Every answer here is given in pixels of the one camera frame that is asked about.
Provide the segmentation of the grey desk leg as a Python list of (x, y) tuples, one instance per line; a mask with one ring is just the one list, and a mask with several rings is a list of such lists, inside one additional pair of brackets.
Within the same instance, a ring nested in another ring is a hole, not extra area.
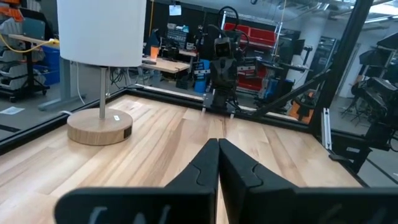
[(71, 73), (71, 61), (59, 58), (60, 63), (60, 97), (38, 105), (40, 111), (55, 110), (67, 104), (84, 100), (85, 94), (81, 94), (78, 88), (78, 75)]

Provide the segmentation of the grey bin storage rack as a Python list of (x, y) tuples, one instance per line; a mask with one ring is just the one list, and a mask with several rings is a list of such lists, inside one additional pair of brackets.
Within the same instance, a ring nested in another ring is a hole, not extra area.
[(40, 0), (0, 0), (0, 96), (9, 101), (42, 93), (46, 78), (34, 68), (43, 61), (53, 30)]

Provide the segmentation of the red storage bins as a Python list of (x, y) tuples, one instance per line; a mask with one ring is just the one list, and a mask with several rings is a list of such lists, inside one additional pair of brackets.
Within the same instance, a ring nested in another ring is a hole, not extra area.
[(276, 43), (276, 34), (273, 31), (257, 29), (250, 26), (238, 25), (237, 30), (244, 32), (246, 35), (241, 35), (241, 45), (246, 44), (247, 40), (250, 45), (257, 45), (261, 47), (272, 48)]

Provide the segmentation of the black neighbouring robot station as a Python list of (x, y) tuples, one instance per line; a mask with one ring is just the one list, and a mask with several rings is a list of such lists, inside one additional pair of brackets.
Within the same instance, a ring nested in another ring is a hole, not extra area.
[(354, 98), (366, 102), (369, 110), (369, 129), (364, 135), (368, 143), (359, 153), (359, 163), (353, 166), (359, 172), (371, 152), (370, 148), (389, 151), (398, 131), (398, 87), (383, 78), (393, 56), (398, 52), (398, 32), (376, 43), (376, 48), (359, 56), (362, 80), (351, 88)]

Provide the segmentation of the white shade wooden base lamp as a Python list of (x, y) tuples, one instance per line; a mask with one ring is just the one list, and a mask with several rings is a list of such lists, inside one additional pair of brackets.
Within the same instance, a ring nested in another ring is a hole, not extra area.
[(101, 69), (99, 107), (67, 119), (68, 137), (80, 144), (106, 146), (126, 140), (133, 119), (106, 107), (111, 68), (142, 65), (147, 0), (57, 0), (60, 56)]

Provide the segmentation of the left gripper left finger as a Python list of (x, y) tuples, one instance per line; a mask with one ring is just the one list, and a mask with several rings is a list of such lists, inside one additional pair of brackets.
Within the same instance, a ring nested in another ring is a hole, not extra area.
[(164, 187), (87, 187), (62, 196), (56, 224), (215, 224), (219, 144), (209, 139)]

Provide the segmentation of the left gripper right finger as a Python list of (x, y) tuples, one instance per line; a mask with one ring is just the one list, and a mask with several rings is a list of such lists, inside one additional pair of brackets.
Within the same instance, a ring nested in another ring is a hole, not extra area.
[(220, 139), (230, 224), (398, 224), (397, 188), (298, 187)]

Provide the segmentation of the silver aluminium bracket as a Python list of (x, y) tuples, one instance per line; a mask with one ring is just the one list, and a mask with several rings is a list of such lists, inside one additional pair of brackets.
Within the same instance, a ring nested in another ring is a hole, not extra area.
[(323, 109), (322, 113), (322, 145), (327, 150), (332, 150), (330, 110)]

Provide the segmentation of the wooden top desk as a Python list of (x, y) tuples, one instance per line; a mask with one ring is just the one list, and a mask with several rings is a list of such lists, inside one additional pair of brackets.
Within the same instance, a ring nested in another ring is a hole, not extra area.
[(143, 58), (141, 67), (149, 70), (157, 70), (167, 73), (178, 73), (189, 69), (190, 65), (188, 63), (173, 62), (158, 57), (156, 58), (156, 60), (152, 60), (150, 58)]

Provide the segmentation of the blue crates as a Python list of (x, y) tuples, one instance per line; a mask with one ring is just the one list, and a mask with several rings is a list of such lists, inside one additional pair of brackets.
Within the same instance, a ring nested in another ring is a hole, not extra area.
[(60, 82), (60, 51), (59, 49), (43, 46), (43, 65), (47, 68), (44, 73), (46, 85), (53, 85)]

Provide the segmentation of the orange shop vacuum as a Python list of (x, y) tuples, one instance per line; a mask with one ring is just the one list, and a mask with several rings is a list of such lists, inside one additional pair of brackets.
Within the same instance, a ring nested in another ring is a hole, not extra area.
[(288, 115), (298, 121), (308, 124), (316, 106), (315, 91), (308, 90), (290, 101), (291, 108)]

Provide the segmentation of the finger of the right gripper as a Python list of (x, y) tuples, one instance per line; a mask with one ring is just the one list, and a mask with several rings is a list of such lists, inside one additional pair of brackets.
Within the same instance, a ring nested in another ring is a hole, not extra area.
[(234, 89), (236, 87), (238, 78), (237, 66), (237, 61), (228, 61), (224, 68), (224, 84), (228, 88)]
[(223, 85), (223, 64), (220, 61), (210, 62), (210, 78), (212, 89), (219, 88)]

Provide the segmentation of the blue barrel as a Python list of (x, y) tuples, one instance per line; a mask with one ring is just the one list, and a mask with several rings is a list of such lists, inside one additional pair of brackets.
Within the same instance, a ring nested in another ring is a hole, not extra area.
[(210, 75), (210, 61), (201, 59), (193, 64), (194, 91), (204, 93), (207, 88), (207, 80)]

